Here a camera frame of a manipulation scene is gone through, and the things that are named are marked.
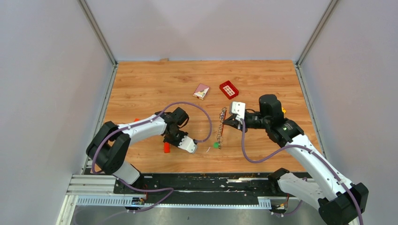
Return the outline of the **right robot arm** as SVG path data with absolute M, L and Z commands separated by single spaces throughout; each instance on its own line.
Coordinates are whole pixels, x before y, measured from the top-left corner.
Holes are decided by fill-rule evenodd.
M 363 183 L 353 183 L 340 173 L 311 143 L 304 130 L 293 120 L 285 117 L 281 102 L 274 94 L 259 98 L 259 110 L 246 108 L 245 103 L 233 101 L 231 116 L 224 125 L 242 132 L 241 148 L 247 161 L 257 164 L 279 152 L 293 156 L 313 178 L 310 183 L 298 178 L 287 169 L 280 168 L 270 174 L 268 189 L 273 195 L 291 194 L 318 210 L 328 225 L 362 225 L 368 188 Z M 263 129 L 280 149 L 260 160 L 252 160 L 245 151 L 245 134 L 248 129 Z

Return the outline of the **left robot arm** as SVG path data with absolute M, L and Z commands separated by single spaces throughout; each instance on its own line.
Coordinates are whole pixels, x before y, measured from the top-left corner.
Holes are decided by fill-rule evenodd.
M 86 149 L 87 156 L 107 175 L 114 175 L 126 182 L 126 188 L 133 194 L 144 187 L 141 173 L 125 161 L 130 145 L 152 136 L 161 135 L 164 142 L 194 153 L 197 145 L 181 128 L 189 116 L 178 107 L 173 112 L 157 112 L 144 120 L 130 124 L 116 125 L 106 122 Z

